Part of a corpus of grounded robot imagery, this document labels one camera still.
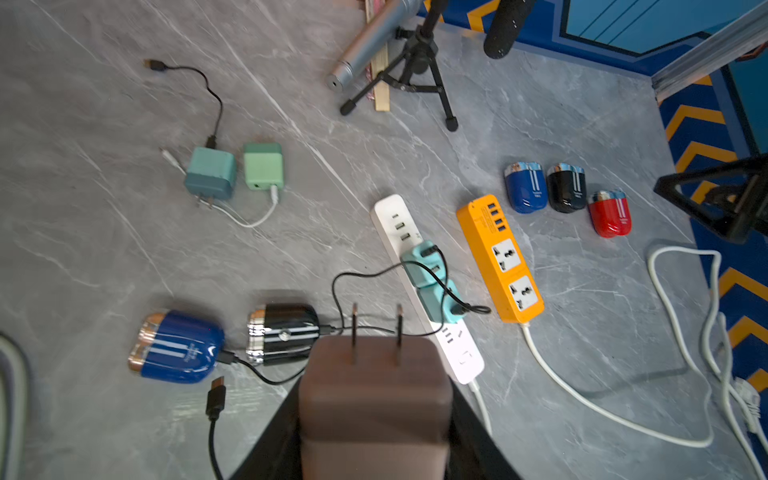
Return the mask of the yellow power strip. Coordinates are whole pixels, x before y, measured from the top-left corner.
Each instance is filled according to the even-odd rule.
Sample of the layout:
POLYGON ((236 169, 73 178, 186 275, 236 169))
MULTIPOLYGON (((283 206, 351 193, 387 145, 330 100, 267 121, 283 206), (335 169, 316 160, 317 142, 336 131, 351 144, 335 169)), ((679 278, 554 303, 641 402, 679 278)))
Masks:
POLYGON ((485 195, 456 217, 502 322, 525 325, 543 313, 544 301, 500 201, 485 195))

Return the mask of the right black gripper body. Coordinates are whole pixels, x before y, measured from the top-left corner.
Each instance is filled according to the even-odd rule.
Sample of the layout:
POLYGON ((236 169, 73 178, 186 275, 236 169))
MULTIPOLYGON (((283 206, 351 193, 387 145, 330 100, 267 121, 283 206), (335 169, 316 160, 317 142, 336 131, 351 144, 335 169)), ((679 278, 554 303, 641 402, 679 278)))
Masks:
POLYGON ((767 156, 725 163, 699 171, 660 177, 654 192, 721 239, 744 244, 750 233, 767 234, 767 156), (739 178, 738 184, 715 185, 701 201, 684 195, 687 184, 739 178))

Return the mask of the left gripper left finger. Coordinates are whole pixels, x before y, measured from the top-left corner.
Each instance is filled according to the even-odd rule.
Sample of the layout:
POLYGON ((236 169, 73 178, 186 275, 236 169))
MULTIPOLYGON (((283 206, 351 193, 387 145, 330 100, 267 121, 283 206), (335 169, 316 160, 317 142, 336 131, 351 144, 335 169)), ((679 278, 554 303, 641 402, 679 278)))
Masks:
POLYGON ((302 479, 297 380, 231 479, 302 479))

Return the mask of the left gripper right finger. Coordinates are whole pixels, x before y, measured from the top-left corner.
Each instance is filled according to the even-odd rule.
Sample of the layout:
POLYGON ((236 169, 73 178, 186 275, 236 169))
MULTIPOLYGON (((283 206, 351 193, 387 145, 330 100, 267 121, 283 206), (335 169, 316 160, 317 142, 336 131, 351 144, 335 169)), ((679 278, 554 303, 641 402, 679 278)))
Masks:
POLYGON ((453 403, 448 431, 447 479, 521 480, 477 417, 459 387, 451 381, 453 403))

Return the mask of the pink charger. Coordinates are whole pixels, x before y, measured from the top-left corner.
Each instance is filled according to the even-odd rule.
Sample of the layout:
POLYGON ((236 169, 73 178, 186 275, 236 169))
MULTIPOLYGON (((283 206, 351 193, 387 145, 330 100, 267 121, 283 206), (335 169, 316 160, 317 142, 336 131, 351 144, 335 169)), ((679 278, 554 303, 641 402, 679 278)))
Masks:
POLYGON ((299 386, 306 479, 441 479, 453 390, 436 345, 405 336, 326 336, 299 386))

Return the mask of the light green charger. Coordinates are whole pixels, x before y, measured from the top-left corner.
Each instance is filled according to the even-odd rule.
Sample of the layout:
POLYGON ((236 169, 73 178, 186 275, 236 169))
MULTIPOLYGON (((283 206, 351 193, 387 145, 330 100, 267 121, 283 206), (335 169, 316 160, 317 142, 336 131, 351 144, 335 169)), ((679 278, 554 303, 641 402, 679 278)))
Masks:
POLYGON ((279 143, 247 143, 243 152, 244 179, 251 190, 284 188, 284 157, 279 143))

